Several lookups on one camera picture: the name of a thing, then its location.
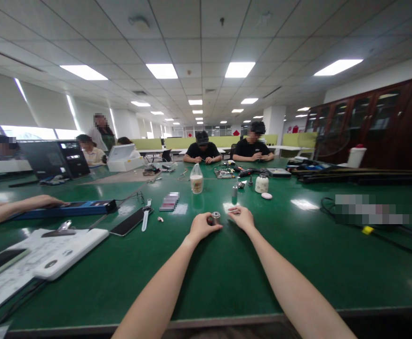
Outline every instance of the cabinet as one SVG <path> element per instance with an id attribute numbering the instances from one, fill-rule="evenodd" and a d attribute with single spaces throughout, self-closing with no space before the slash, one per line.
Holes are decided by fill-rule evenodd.
<path id="1" fill-rule="evenodd" d="M 412 80 L 313 107 L 306 131 L 326 139 L 316 145 L 319 160 L 347 162 L 363 144 L 361 167 L 412 169 Z"/>

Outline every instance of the black smartphone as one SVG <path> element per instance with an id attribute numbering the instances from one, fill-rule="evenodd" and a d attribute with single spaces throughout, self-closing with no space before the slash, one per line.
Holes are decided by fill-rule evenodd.
<path id="1" fill-rule="evenodd" d="M 138 211 L 136 211 L 134 214 L 132 214 L 130 217 L 128 217 L 126 220 L 121 222 L 118 226 L 116 226 L 114 229 L 110 231 L 111 234 L 119 235 L 119 236 L 125 236 L 127 233 L 132 231 L 137 225 L 143 221 L 143 208 L 140 208 Z M 151 214 L 154 211 L 154 209 L 150 209 L 149 214 Z"/>

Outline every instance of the white bottle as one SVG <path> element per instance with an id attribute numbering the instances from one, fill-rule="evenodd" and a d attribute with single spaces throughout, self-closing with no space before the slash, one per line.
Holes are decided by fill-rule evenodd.
<path id="1" fill-rule="evenodd" d="M 363 147 L 363 144 L 358 144 L 356 147 L 350 149 L 350 154 L 348 155 L 347 167 L 358 168 L 360 167 L 361 160 L 363 160 L 364 152 L 367 148 Z"/>
<path id="2" fill-rule="evenodd" d="M 258 193 L 268 192 L 268 177 L 267 174 L 261 173 L 259 177 L 256 178 L 256 187 L 254 189 Z"/>

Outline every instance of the workbench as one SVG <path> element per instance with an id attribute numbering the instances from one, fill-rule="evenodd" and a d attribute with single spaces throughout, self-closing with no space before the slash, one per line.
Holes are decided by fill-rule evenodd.
<path id="1" fill-rule="evenodd" d="M 284 167 L 286 159 L 244 167 Z M 228 221 L 226 210 L 236 203 L 248 207 L 261 234 L 327 298 L 342 316 L 404 312 L 412 309 L 412 254 L 360 230 L 337 225 L 318 207 L 335 194 L 373 194 L 377 203 L 396 204 L 412 214 L 412 186 L 355 186 L 298 183 L 296 178 L 271 178 L 272 200 L 254 186 L 239 189 L 235 179 L 216 179 L 217 164 L 201 164 L 205 177 L 201 194 L 189 181 L 178 181 L 193 164 L 177 162 L 175 172 L 162 173 L 152 183 L 79 185 L 112 175 L 106 167 L 60 186 L 8 188 L 19 180 L 0 183 L 0 196 L 11 201 L 50 194 L 64 201 L 125 199 L 141 191 L 155 211 L 147 230 L 137 227 L 125 237 L 110 235 L 63 276 L 48 283 L 11 316 L 11 336 L 113 333 L 132 302 L 188 234 L 198 213 L 218 211 L 223 229 L 204 239 L 195 250 L 182 285 L 170 328 L 263 323 L 283 317 L 256 252 L 246 234 Z M 30 181 L 34 177 L 21 179 Z M 174 212 L 159 212 L 169 192 L 180 192 Z M 129 198 L 118 212 L 97 227 L 111 230 L 143 205 Z M 161 216 L 164 222 L 158 222 Z M 88 228 L 101 216 L 72 217 L 73 226 Z M 56 229 L 64 219 L 10 221 L 0 225 L 0 251 L 25 239 L 37 228 Z M 412 247 L 412 238 L 388 234 Z M 0 308 L 0 318 L 18 293 Z"/>

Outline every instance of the small bottle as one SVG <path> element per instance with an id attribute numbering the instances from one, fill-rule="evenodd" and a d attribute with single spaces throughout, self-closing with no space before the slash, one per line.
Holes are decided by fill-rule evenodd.
<path id="1" fill-rule="evenodd" d="M 268 177 L 267 174 L 261 173 L 259 177 L 256 178 L 255 191 L 258 193 L 268 192 Z"/>

